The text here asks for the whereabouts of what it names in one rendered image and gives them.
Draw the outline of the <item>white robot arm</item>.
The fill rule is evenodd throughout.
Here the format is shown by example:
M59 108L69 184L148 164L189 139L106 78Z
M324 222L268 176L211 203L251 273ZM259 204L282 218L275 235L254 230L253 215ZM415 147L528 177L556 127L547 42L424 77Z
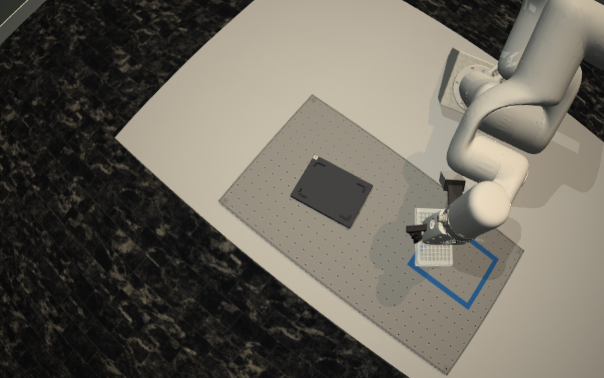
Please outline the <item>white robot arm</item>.
M448 207L437 215L452 238L468 241L501 226L529 173L523 155L477 129L542 152L578 93L582 60L604 70L604 0L523 0L498 65L456 75L453 94L466 112L447 151L453 171L440 172ZM477 182L464 194L463 176Z

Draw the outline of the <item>blue tape outline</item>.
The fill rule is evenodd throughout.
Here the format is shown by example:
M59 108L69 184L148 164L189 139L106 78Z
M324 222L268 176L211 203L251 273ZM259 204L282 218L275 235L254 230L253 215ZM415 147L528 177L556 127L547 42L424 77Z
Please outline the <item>blue tape outline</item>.
M487 255L493 261L492 261L491 265L489 266L488 270L486 271L485 275L483 276L482 280L480 281L479 285L477 286L476 290L474 291L473 295L469 299L468 303L465 302L463 299L461 299L459 296L457 296L455 293L453 293L451 290L449 290L447 287L445 287L443 284L441 284L439 281L437 281L435 278L430 276L428 273L426 273L420 267L415 266L415 264L414 264L415 253L407 264L408 266L410 266L412 269L414 269L416 272L418 272L420 275L422 275L428 281L433 283L435 286L437 286L439 289L441 289L443 292L445 292L447 295L449 295L451 298L453 298L455 301L457 301L459 304L461 304L468 310L471 307L471 305L473 304L474 300L476 299L477 295L481 291L482 287L484 286L489 275L491 274L492 270L494 269L496 263L499 260L496 256L494 256L492 253L490 253L487 249L485 249L483 246L481 246L475 240L471 241L470 243L472 245L474 245L477 249L479 249L481 252L483 252L485 255Z

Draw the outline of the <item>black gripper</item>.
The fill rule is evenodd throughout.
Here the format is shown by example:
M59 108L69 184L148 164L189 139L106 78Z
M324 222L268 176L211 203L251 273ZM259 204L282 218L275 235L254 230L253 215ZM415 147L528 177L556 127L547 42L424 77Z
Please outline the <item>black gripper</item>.
M445 210L430 215L422 222L422 225L406 226L406 232L410 233L412 239L414 237L416 239L414 239L414 244L422 240L424 244L428 245L463 245L475 239L465 242L452 238L443 227L443 223L437 222L437 215L443 214ZM423 235L421 232L424 232Z

